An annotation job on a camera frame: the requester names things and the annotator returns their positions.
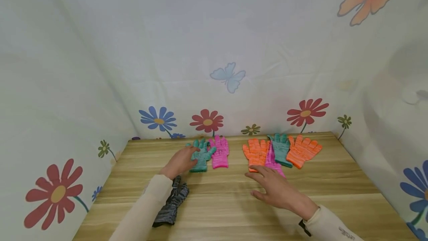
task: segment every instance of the glove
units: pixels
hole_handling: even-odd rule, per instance
[[[273,170],[278,171],[278,173],[281,174],[281,176],[285,178],[285,175],[281,169],[281,165],[279,163],[275,162],[275,154],[273,153],[272,142],[270,142],[270,145],[269,145],[269,150],[267,152],[265,166],[267,166],[268,168],[272,168]]]
[[[268,135],[270,141],[272,142],[273,151],[275,152],[275,162],[280,163],[285,167],[293,167],[293,165],[285,160],[287,157],[288,150],[290,149],[290,142],[287,140],[287,135],[279,135],[275,133],[274,137]]]
[[[192,160],[197,159],[197,164],[190,170],[190,172],[206,172],[207,170],[207,161],[211,159],[211,156],[215,151],[217,151],[216,147],[211,147],[209,151],[207,151],[207,145],[209,142],[205,142],[205,139],[201,139],[201,141],[195,140],[193,142],[194,147],[198,147],[200,151],[196,151],[192,154]]]
[[[153,227],[159,227],[163,224],[174,225],[177,218],[177,209],[189,194],[189,188],[186,183],[180,185],[181,176],[175,177],[172,182],[172,191],[168,197],[166,204],[161,208],[160,212],[153,222]]]
[[[309,138],[303,140],[302,135],[297,136],[296,142],[292,136],[288,136],[288,139],[290,140],[290,152],[287,160],[298,169],[301,169],[305,161],[312,159],[322,149],[316,140],[311,141]]]
[[[220,136],[216,135],[215,142],[214,140],[209,139],[209,143],[211,145],[211,149],[213,147],[217,148],[217,151],[211,156],[213,159],[213,169],[228,168],[229,162],[227,161],[227,156],[229,155],[229,144],[227,143],[227,139],[225,137],[220,139]]]
[[[250,145],[250,148],[246,145],[242,145],[243,154],[245,154],[245,157],[248,159],[248,166],[251,165],[259,165],[264,166],[266,156],[268,154],[269,149],[269,141],[267,142],[265,140],[261,140],[259,144],[258,139],[249,139],[248,144]],[[250,172],[257,172],[257,170],[252,170],[251,168],[248,168]]]

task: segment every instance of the red flower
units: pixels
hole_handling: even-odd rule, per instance
[[[223,118],[221,115],[217,116],[217,111],[213,111],[210,115],[210,112],[207,109],[201,111],[201,116],[194,115],[192,119],[196,122],[190,123],[191,126],[198,126],[197,131],[205,129],[205,132],[218,131],[218,128],[223,126]]]
[[[312,124],[313,122],[315,122],[312,116],[315,116],[315,117],[324,116],[325,112],[319,112],[319,111],[329,106],[328,103],[324,103],[323,105],[318,106],[321,103],[321,101],[322,101],[321,98],[319,98],[316,101],[314,101],[313,99],[310,99],[307,102],[305,100],[302,100],[299,103],[301,110],[296,110],[296,109],[288,110],[287,114],[294,115],[294,116],[287,118],[287,121],[294,120],[292,122],[292,125],[297,123],[297,126],[303,125],[303,122],[306,122],[308,125]]]
[[[73,159],[69,159],[62,170],[61,178],[59,177],[59,170],[57,165],[50,165],[46,171],[49,181],[40,177],[36,181],[36,185],[43,190],[31,189],[25,196],[27,202],[35,202],[45,200],[39,207],[29,213],[24,219],[24,226],[31,228],[39,222],[49,210],[45,221],[42,224],[42,230],[46,230],[55,218],[55,213],[58,210],[58,223],[60,224],[65,218],[66,210],[71,213],[74,210],[74,203],[68,197],[78,196],[82,190],[83,185],[77,184],[70,187],[83,172],[82,167],[77,167],[74,172],[69,176],[71,167],[73,166]]]

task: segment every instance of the blue butterfly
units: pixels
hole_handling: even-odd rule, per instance
[[[225,83],[227,90],[230,93],[235,93],[235,90],[237,90],[239,86],[239,81],[242,80],[242,78],[245,77],[245,71],[242,70],[235,74],[233,70],[235,69],[236,63],[228,63],[227,66],[223,68],[219,68],[217,70],[214,70],[210,74],[210,77],[215,80],[222,80],[223,83]]]

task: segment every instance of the flower center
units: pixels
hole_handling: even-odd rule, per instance
[[[62,199],[62,197],[64,197],[64,196],[65,196],[65,186],[64,185],[59,185],[53,191],[53,193],[51,195],[51,201],[53,203],[58,203]]]
[[[303,112],[300,113],[301,117],[307,117],[307,116],[310,116],[310,115],[311,115],[311,111],[309,111],[309,110],[306,110],[306,111],[303,111]]]
[[[213,123],[213,121],[211,120],[211,119],[206,119],[206,120],[204,120],[204,125],[205,126],[209,126],[209,125],[212,125],[212,123]]]
[[[165,121],[163,119],[153,119],[153,122],[155,122],[156,124],[162,125],[163,123],[165,123]]]

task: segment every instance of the wooden table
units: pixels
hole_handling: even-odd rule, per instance
[[[315,202],[325,205],[364,240],[416,240],[332,133],[304,134],[323,145],[301,170],[285,176]],[[190,194],[174,226],[152,230],[149,240],[305,240],[296,215],[250,196],[259,185],[243,174],[248,161],[242,145],[248,136],[228,137],[229,168],[185,177]],[[129,141],[74,241],[106,241],[133,203],[172,154],[191,139]]]

